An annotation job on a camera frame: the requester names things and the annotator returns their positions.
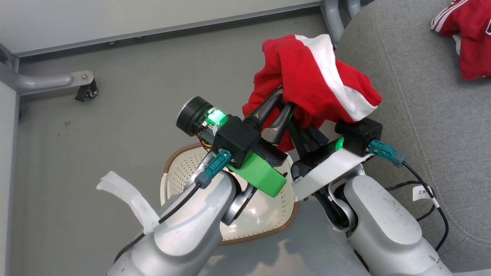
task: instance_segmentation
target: white logo on red garment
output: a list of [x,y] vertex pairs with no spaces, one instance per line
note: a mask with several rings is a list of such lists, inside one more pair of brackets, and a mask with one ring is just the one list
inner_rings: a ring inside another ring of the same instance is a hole
[[487,33],[488,35],[491,35],[491,20],[490,20],[490,22],[489,22],[489,24],[488,24],[488,28],[486,29],[486,33]]

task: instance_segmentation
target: perforated basket wall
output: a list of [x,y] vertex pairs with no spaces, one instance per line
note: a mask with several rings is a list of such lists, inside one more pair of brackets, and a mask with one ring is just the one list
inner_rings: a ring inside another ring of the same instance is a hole
[[[161,183],[161,204],[184,190],[186,182],[206,154],[206,150],[200,144],[195,144],[178,150],[169,158]],[[291,162],[289,157],[281,167],[276,168],[280,173],[288,173],[287,182],[276,197],[270,197],[257,191],[232,225],[220,224],[223,236],[222,245],[262,238],[290,226],[298,211],[298,199],[293,193],[290,176]],[[247,182],[242,177],[235,176],[244,189]]]

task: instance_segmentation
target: black caster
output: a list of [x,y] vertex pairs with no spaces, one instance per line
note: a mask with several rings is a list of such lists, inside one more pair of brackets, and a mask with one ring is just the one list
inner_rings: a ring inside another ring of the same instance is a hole
[[75,100],[79,102],[85,102],[85,99],[87,97],[94,98],[95,96],[97,96],[97,94],[99,94],[99,90],[97,89],[97,84],[95,83],[94,79],[94,81],[92,81],[91,83],[80,86]]

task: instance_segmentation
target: white board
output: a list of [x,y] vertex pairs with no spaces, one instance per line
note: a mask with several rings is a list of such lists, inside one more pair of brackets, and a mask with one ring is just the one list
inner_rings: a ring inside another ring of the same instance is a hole
[[26,56],[315,5],[318,0],[3,0],[0,43]]
[[0,82],[0,276],[5,276],[17,96]]

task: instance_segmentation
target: gray floor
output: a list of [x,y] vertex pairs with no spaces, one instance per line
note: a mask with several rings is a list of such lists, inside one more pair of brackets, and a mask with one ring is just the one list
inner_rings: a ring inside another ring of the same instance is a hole
[[[100,94],[79,103],[76,89],[68,89],[66,96],[21,107],[12,275],[103,275],[140,227],[128,206],[95,189],[99,178],[117,172],[157,208],[166,160],[196,142],[174,126],[181,105],[201,95],[241,114],[253,75],[264,65],[263,41],[325,32],[317,12],[22,62],[21,73],[31,75],[92,70]],[[290,228],[219,248],[201,275],[366,274],[328,229],[320,205],[302,202]]]

